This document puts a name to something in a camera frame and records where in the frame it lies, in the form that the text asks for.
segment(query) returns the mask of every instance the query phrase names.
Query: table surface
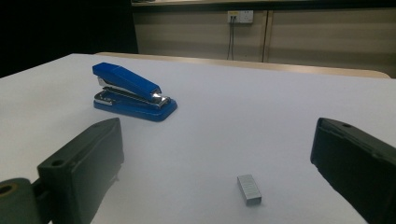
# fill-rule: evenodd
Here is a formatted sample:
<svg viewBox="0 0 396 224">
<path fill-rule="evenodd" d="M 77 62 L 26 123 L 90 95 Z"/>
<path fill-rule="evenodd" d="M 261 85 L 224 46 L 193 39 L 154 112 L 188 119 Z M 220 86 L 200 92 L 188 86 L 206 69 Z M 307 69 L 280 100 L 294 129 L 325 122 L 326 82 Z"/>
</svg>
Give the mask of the table surface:
<svg viewBox="0 0 396 224">
<path fill-rule="evenodd" d="M 94 109 L 92 66 L 115 63 L 160 85 L 163 122 Z M 365 223 L 309 156 L 318 118 L 396 146 L 396 80 L 73 54 L 0 79 L 0 179 L 36 167 L 95 122 L 119 117 L 125 163 L 92 223 Z M 251 174 L 262 204 L 246 207 Z"/>
</svg>

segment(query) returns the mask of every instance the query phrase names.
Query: black plastic part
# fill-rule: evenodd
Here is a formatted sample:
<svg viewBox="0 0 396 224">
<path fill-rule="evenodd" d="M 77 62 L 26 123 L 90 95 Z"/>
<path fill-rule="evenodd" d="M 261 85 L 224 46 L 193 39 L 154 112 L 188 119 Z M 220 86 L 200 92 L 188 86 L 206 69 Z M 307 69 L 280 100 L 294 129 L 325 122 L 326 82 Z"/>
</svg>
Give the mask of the black plastic part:
<svg viewBox="0 0 396 224">
<path fill-rule="evenodd" d="M 43 223 L 29 180 L 15 178 L 0 183 L 0 223 Z"/>
<path fill-rule="evenodd" d="M 395 147 L 344 122 L 319 119 L 311 162 L 368 223 L 396 223 Z"/>
<path fill-rule="evenodd" d="M 91 223 L 123 163 L 119 119 L 92 125 L 38 165 L 54 224 Z"/>
<path fill-rule="evenodd" d="M 38 165 L 0 183 L 0 224 L 89 224 L 123 163 L 119 119 L 93 124 Z"/>
</svg>

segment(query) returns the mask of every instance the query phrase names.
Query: wall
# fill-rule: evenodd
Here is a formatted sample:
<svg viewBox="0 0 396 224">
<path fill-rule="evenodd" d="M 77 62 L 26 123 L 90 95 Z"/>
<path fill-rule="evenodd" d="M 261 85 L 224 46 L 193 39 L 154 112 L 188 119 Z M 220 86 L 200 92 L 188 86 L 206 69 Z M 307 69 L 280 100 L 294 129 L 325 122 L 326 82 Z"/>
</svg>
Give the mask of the wall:
<svg viewBox="0 0 396 224">
<path fill-rule="evenodd" d="M 226 11 L 134 13 L 139 53 L 225 60 L 226 18 Z M 252 24 L 235 26 L 233 52 L 238 61 L 368 69 L 396 77 L 396 8 L 255 11 Z"/>
<path fill-rule="evenodd" d="M 234 58 L 261 62 L 266 12 L 256 11 L 252 24 L 236 24 Z M 139 53 L 227 59 L 230 26 L 227 12 L 135 13 Z"/>
<path fill-rule="evenodd" d="M 396 9 L 276 11 L 268 63 L 358 68 L 396 77 Z"/>
</svg>

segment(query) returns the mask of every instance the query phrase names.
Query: screw hole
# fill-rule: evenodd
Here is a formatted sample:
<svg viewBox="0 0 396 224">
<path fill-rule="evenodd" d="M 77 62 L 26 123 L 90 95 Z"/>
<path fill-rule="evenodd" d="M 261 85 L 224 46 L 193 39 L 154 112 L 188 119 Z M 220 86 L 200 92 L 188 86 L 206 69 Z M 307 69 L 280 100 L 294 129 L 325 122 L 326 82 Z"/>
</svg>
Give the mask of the screw hole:
<svg viewBox="0 0 396 224">
<path fill-rule="evenodd" d="M 52 166 L 60 166 L 62 164 L 64 164 L 64 161 L 53 161 L 51 165 Z"/>
<path fill-rule="evenodd" d="M 0 188 L 0 196 L 3 194 L 6 194 L 10 190 L 12 190 L 12 186 L 10 186 L 10 185 L 5 185 L 5 186 L 1 187 Z"/>
</svg>

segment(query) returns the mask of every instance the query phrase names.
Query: metal stapler tip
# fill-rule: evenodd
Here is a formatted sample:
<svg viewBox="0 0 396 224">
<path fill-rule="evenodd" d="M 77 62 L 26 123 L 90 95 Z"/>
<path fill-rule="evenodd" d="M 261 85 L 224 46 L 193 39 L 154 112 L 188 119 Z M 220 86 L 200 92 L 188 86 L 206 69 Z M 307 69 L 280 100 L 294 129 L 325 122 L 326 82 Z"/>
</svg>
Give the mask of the metal stapler tip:
<svg viewBox="0 0 396 224">
<path fill-rule="evenodd" d="M 95 108 L 152 121 L 162 121 L 177 109 L 158 85 L 119 65 L 99 63 L 92 71 L 103 87 L 94 96 Z"/>
</svg>

